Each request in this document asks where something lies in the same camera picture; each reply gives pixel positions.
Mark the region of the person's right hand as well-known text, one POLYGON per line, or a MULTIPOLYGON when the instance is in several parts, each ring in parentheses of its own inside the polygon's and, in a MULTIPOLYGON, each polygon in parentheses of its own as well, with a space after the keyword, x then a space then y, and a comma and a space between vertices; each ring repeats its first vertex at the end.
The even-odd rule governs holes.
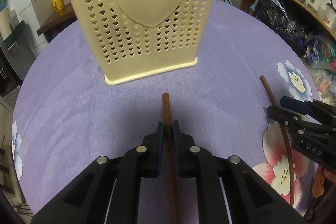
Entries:
POLYGON ((318 198, 323 195, 324 192, 324 182, 329 180, 333 184, 336 183, 336 173, 332 172, 323 166, 319 165, 315 174, 315 179, 312 187, 312 194, 314 198, 318 198))

